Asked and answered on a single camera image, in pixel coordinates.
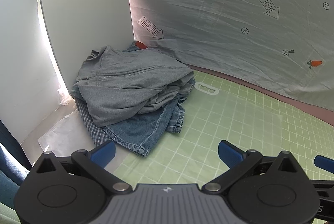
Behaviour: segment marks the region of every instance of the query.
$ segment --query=gray gripper base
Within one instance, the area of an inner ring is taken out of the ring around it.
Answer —
[[[245,224],[222,197],[197,184],[138,184],[134,192],[111,199],[92,224]]]

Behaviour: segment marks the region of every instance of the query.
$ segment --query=carrot print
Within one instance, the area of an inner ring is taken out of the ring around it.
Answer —
[[[309,65],[310,68],[312,68],[312,67],[318,67],[321,64],[322,64],[322,61],[319,61],[319,60],[312,60],[310,62],[307,62],[307,65]]]

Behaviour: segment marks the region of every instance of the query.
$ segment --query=pink fabric edge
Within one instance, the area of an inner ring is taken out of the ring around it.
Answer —
[[[322,121],[325,121],[328,124],[334,126],[334,112],[333,111],[327,110],[327,109],[319,107],[319,106],[313,106],[313,105],[308,104],[308,103],[304,103],[304,102],[301,102],[301,101],[297,101],[297,100],[285,97],[283,95],[280,95],[280,94],[277,94],[275,92],[269,91],[269,90],[267,90],[265,88],[262,88],[260,86],[256,86],[254,84],[248,83],[248,82],[246,82],[242,79],[239,79],[239,78],[236,78],[236,77],[233,77],[233,76],[229,76],[227,74],[224,74],[224,73],[221,73],[221,72],[218,72],[218,71],[208,70],[208,69],[204,69],[204,68],[196,67],[196,66],[192,66],[192,65],[188,65],[188,66],[193,70],[198,70],[198,71],[202,71],[202,72],[205,72],[205,73],[208,73],[208,74],[212,74],[214,76],[221,77],[221,78],[227,79],[229,81],[238,83],[240,85],[255,89],[256,91],[259,91],[263,94],[266,94],[270,97],[273,97],[273,98],[275,98],[279,101],[291,104],[292,106],[304,111],[305,113],[308,113],[308,114],[310,114],[314,117],[317,117],[318,119],[320,119]]]

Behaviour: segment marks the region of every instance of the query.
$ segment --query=denim jeans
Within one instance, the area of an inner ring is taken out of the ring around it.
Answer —
[[[165,131],[181,132],[185,113],[181,103],[186,99],[184,94],[179,94],[156,111],[136,114],[127,120],[105,126],[103,130],[116,143],[146,157]]]

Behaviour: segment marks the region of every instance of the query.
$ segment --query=white panel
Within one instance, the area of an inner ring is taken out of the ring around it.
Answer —
[[[0,119],[22,142],[58,107],[59,88],[39,27],[37,0],[0,0]]]
[[[41,0],[56,61],[67,88],[91,50],[133,41],[129,0]]]

